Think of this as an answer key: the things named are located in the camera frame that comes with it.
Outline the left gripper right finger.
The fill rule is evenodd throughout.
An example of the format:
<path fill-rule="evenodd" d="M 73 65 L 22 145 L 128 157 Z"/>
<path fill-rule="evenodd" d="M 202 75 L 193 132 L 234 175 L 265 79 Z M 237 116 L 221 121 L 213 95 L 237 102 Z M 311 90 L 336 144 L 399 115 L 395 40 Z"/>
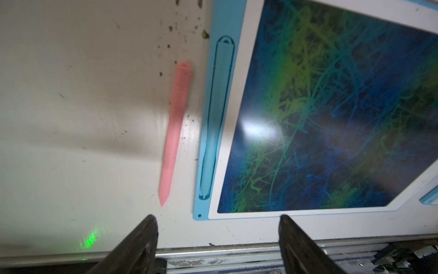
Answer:
<path fill-rule="evenodd" d="M 287 274 L 344 273 L 289 216 L 281 215 L 278 234 Z"/>

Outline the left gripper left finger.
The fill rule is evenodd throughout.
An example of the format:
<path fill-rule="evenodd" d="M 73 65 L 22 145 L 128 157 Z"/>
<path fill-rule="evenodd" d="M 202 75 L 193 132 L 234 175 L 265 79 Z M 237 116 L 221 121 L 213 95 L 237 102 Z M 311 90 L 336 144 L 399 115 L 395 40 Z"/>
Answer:
<path fill-rule="evenodd" d="M 157 220 L 148 215 L 89 274 L 154 274 L 159 237 Z"/>

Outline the pink stylus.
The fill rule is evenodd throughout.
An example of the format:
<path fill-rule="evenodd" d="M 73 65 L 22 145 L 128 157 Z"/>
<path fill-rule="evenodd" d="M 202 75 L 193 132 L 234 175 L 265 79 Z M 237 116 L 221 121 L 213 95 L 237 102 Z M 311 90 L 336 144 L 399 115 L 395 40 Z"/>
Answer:
<path fill-rule="evenodd" d="M 192 83 L 192 68 L 187 61 L 177 64 L 171 96 L 171 109 L 169 112 L 167 135 L 165 139 L 162 171 L 159 184 L 159 201 L 164 206 L 171 190 L 173 173 L 175 170 L 177 151 L 189 90 Z"/>

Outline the blue stylus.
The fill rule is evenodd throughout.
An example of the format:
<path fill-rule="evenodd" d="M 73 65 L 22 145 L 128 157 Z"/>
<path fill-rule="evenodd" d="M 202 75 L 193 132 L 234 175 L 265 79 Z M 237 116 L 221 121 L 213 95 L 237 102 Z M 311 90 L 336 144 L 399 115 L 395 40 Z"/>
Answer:
<path fill-rule="evenodd" d="M 216 43 L 210 100 L 206 125 L 206 142 L 201 169 L 201 200 L 211 196 L 214 169 L 216 166 L 217 143 L 228 95 L 229 77 L 233 62 L 235 43 L 228 35 L 222 36 Z"/>

